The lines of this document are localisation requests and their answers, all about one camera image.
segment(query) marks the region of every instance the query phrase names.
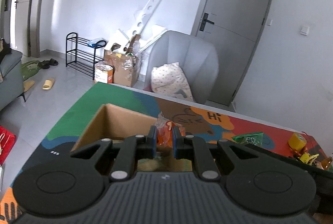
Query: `colorful painted table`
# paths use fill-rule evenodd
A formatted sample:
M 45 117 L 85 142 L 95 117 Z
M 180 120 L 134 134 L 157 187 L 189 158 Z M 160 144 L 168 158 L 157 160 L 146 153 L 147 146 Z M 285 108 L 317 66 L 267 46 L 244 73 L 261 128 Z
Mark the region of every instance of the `colorful painted table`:
M 182 124 L 188 133 L 200 136 L 206 142 L 235 135 L 263 132 L 263 147 L 272 152 L 292 156 L 287 141 L 294 130 L 282 128 L 261 120 L 229 111 L 154 93 L 104 83 L 95 84 L 56 123 L 22 167 L 27 169 L 69 153 L 99 107 L 111 103 L 153 117 L 162 111 L 164 116 Z M 304 135 L 309 153 L 325 157 L 312 136 Z M 9 187 L 0 203 L 0 224 L 11 223 L 20 210 Z

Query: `gray chair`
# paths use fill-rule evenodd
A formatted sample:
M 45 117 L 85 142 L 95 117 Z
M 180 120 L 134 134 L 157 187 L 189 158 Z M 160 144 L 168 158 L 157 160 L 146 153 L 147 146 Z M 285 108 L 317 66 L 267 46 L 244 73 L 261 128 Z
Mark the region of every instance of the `gray chair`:
M 181 32 L 169 30 L 154 44 L 149 56 L 145 87 L 150 86 L 153 67 L 179 62 L 194 100 L 204 104 L 219 73 L 219 59 L 213 44 Z
M 12 53 L 6 55 L 0 64 L 3 76 L 3 82 L 0 83 L 0 110 L 16 97 L 23 96 L 25 101 L 21 58 L 21 52 L 12 50 Z

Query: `brown bottle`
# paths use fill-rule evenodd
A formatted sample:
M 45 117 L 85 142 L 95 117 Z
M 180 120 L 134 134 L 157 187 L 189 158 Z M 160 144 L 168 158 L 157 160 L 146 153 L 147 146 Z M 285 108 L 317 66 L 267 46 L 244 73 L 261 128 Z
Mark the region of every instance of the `brown bottle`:
M 321 161 L 321 165 L 323 166 L 323 169 L 327 170 L 331 166 L 332 161 L 333 161 L 333 154 L 331 154 L 329 157 L 327 157 L 326 159 Z

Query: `rack shelf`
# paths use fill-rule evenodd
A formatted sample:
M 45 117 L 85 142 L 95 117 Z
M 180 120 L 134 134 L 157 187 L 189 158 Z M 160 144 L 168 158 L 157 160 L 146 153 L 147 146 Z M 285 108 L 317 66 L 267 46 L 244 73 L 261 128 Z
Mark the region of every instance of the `rack shelf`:
M 69 42 L 75 43 L 75 48 L 68 50 Z M 106 46 L 105 40 L 100 40 L 96 43 L 96 47 L 92 47 L 88 45 L 89 40 L 79 37 L 79 34 L 76 32 L 71 32 L 66 36 L 66 67 L 72 67 L 88 76 L 91 76 L 94 79 L 95 75 L 95 64 L 103 58 L 96 56 L 96 50 L 100 48 L 104 48 Z M 79 45 L 87 46 L 94 50 L 94 54 L 89 52 L 80 50 L 78 48 Z M 72 61 L 68 61 L 67 55 L 73 56 L 75 59 Z

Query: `yellow slipper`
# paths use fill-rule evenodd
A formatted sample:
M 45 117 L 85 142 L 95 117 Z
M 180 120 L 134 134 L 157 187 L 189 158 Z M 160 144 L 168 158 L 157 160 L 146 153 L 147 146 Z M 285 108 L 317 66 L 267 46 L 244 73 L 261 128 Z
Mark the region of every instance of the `yellow slipper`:
M 51 89 L 54 82 L 55 82 L 54 78 L 47 79 L 43 85 L 43 90 Z
M 23 82 L 24 92 L 27 92 L 34 84 L 35 84 L 35 82 L 33 80 L 24 81 Z

